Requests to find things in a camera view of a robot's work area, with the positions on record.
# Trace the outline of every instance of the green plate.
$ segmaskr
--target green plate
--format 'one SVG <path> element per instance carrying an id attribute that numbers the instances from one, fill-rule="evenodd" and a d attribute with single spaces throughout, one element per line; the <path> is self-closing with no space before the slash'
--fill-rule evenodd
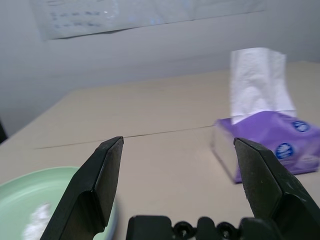
<path id="1" fill-rule="evenodd" d="M 0 239 L 22 240 L 30 215 L 40 205 L 51 204 L 54 213 L 76 167 L 56 167 L 32 172 L 0 185 Z M 94 240 L 111 240 L 117 224 L 116 201 L 109 224 Z"/>

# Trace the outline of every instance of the table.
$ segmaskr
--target table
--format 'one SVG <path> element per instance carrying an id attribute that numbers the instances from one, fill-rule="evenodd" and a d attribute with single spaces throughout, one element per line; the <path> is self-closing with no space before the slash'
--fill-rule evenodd
<path id="1" fill-rule="evenodd" d="M 288 88 L 298 115 L 320 125 L 318 69 L 315 63 L 289 64 Z M 237 226 L 252 216 L 249 203 L 209 147 L 210 125 L 228 116 L 227 75 L 72 92 L 0 147 L 0 183 L 44 168 L 81 166 L 101 141 L 123 135 L 115 239 L 124 240 L 129 218 L 141 214 L 193 225 L 209 216 Z M 320 173 L 297 177 L 320 205 Z"/>

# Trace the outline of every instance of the tissue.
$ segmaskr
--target tissue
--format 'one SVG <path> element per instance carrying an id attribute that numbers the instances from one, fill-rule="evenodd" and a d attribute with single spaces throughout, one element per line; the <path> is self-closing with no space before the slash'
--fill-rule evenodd
<path id="1" fill-rule="evenodd" d="M 268 48 L 249 48 L 231 54 L 231 122 L 263 111 L 296 117 L 285 77 L 286 56 Z"/>
<path id="2" fill-rule="evenodd" d="M 292 174 L 319 168 L 320 128 L 296 117 L 285 64 L 285 55 L 267 48 L 231 55 L 231 117 L 213 125 L 211 150 L 234 183 L 241 182 L 234 138 L 264 145 Z"/>

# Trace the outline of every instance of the tissue box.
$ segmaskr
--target tissue box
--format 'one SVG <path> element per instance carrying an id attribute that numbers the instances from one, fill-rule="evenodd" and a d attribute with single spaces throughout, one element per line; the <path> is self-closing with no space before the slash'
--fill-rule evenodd
<path id="1" fill-rule="evenodd" d="M 262 111 L 234 125 L 231 118 L 214 124 L 211 149 L 235 183 L 241 182 L 235 137 L 264 145 L 292 174 L 318 170 L 320 128 L 279 112 Z"/>

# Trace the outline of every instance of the white wall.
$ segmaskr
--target white wall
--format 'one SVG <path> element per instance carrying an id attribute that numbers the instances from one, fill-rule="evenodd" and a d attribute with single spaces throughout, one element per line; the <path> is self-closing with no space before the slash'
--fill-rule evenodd
<path id="1" fill-rule="evenodd" d="M 73 89 L 226 69 L 233 50 L 268 47 L 289 61 L 320 61 L 320 1 L 268 0 L 267 8 L 42 41 L 29 2 L 2 0 L 4 128 L 12 135 Z"/>

